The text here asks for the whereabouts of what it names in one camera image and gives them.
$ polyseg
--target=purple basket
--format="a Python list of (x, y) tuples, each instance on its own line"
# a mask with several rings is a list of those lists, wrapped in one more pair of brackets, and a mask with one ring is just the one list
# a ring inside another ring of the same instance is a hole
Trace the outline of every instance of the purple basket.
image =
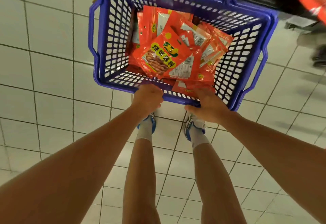
[[(100, 85), (134, 93), (139, 84), (151, 82), (163, 91), (165, 101), (198, 106), (197, 99), (172, 91), (172, 86), (125, 70), (124, 56), (132, 8), (158, 6), (193, 13), (232, 35), (233, 43), (215, 72), (215, 92), (230, 110), (237, 111), (252, 90), (268, 58), (267, 44), (277, 25), (277, 12), (237, 0), (97, 0), (89, 10), (88, 47), (94, 55), (94, 79)], [(94, 12), (100, 8), (97, 52), (93, 48)], [(263, 60), (250, 87), (245, 89), (260, 52)]]

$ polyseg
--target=sock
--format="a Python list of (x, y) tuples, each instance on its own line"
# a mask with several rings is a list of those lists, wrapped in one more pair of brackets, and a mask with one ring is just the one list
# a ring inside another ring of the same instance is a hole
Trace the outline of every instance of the sock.
[(152, 142), (152, 126), (153, 124), (150, 117), (148, 117), (146, 120), (141, 121), (136, 140), (147, 139)]
[(189, 134), (190, 134), (193, 150), (200, 144), (203, 144), (203, 143), (210, 144), (207, 137), (203, 134), (202, 129), (195, 127), (193, 124), (191, 125), (191, 127), (189, 129)]

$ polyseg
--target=foot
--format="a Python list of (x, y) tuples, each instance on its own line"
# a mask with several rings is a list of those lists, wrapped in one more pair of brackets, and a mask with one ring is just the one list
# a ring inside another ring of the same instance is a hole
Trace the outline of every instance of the foot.
[(155, 119), (155, 116), (154, 116), (154, 113), (151, 113), (147, 116), (147, 118), (145, 118), (143, 121), (147, 120), (147, 119), (151, 119), (152, 121), (152, 134), (154, 133), (155, 129), (156, 129), (156, 119)]
[(197, 118), (195, 115), (190, 114), (188, 120), (185, 124), (185, 137), (188, 141), (191, 141), (189, 130), (194, 126), (197, 129), (201, 129), (203, 134), (205, 134), (205, 121)]

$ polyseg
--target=shoe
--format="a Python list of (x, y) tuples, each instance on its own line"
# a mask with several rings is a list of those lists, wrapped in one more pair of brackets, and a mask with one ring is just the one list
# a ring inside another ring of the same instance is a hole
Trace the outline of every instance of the shoe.
[(147, 118), (145, 118), (143, 121), (147, 120), (148, 118), (150, 118), (152, 121), (152, 134), (153, 134), (156, 129), (156, 119), (155, 119), (154, 113), (149, 114), (147, 116)]
[(203, 134), (206, 133), (205, 121), (201, 120), (201, 119), (198, 119), (193, 114), (190, 114), (189, 117), (188, 117), (187, 122), (185, 123), (185, 137), (187, 138), (188, 141), (191, 141), (189, 130), (190, 130), (190, 128), (192, 126), (194, 126), (197, 129), (201, 129)]

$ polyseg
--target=yellow circle with chinese character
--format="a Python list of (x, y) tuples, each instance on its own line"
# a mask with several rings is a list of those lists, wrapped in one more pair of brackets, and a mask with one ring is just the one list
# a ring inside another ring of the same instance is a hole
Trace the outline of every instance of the yellow circle with chinese character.
[(172, 37), (172, 35), (171, 35), (171, 33), (167, 32), (167, 33), (165, 33), (165, 37), (166, 37), (167, 39), (170, 39), (170, 38)]

